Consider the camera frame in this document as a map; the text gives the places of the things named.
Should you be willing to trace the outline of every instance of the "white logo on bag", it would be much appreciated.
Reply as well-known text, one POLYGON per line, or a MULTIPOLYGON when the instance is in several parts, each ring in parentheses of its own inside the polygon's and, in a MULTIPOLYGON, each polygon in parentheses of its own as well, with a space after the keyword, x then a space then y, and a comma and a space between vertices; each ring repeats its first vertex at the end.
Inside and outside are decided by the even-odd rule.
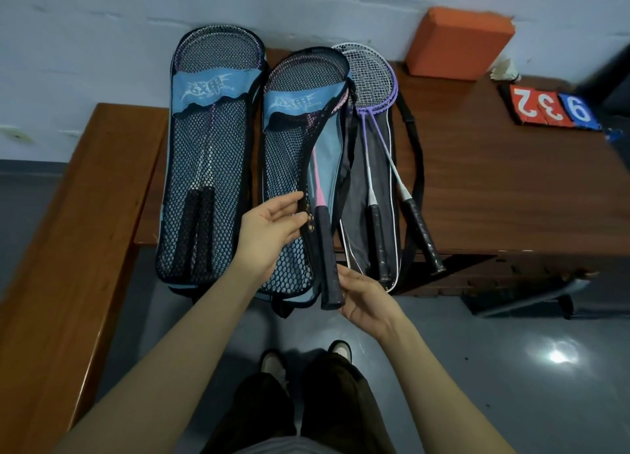
POLYGON ((316 94, 317 92, 312 92, 295 99, 286 96, 276 96, 269 108, 310 109, 320 104, 318 100, 315 100, 316 94))
POLYGON ((221 91, 224 89, 233 91, 233 87, 225 84, 227 82, 228 76, 230 76, 231 74, 232 73, 220 74, 213 77, 209 81, 195 81, 186 83, 188 87, 186 88, 186 91, 184 92, 184 95, 181 97, 181 99, 183 100, 189 94, 195 97, 212 97, 221 94, 221 91))

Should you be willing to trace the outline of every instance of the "orange foam block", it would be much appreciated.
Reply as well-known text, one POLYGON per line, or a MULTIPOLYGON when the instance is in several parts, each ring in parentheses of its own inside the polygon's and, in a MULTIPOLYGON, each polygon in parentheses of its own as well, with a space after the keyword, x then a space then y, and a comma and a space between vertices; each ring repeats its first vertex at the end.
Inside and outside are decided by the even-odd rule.
POLYGON ((476 81, 514 36, 508 17, 432 7, 422 19, 406 63, 413 76, 476 81))

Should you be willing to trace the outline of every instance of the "hand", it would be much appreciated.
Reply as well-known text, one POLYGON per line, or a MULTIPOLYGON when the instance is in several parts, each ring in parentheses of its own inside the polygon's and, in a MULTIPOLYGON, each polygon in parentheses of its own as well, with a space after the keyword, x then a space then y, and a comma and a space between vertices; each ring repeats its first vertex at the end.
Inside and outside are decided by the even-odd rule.
POLYGON ((343 265, 337 265, 337 272, 345 298, 345 305, 339 312, 376 341, 383 343, 407 319, 398 302, 372 278, 343 265))
POLYGON ((232 264, 244 276, 252 276, 256 288, 271 277, 282 247, 300 237, 308 214, 295 211, 303 196, 302 192, 291 192, 274 197, 242 216, 232 264))

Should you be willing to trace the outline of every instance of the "person's left arm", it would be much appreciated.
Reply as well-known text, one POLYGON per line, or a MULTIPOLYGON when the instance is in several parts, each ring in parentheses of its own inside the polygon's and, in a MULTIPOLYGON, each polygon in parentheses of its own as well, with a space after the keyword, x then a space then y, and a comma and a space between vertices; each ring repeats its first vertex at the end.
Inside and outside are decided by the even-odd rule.
POLYGON ((302 192, 247 212, 230 267, 160 342, 65 435, 55 453, 170 452, 241 315, 307 221, 302 192))

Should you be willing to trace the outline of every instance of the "shoe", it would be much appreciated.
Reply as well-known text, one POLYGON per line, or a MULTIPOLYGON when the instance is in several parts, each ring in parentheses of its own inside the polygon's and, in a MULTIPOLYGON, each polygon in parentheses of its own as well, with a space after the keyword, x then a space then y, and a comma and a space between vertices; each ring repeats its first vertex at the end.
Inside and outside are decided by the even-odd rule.
POLYGON ((333 344, 328 348, 328 353, 336 353, 352 364, 352 350, 350 349, 350 345, 341 339, 333 341, 333 344))
POLYGON ((287 368, 280 353, 275 349, 268 349, 260 358, 260 372, 272 375, 288 394, 287 368))

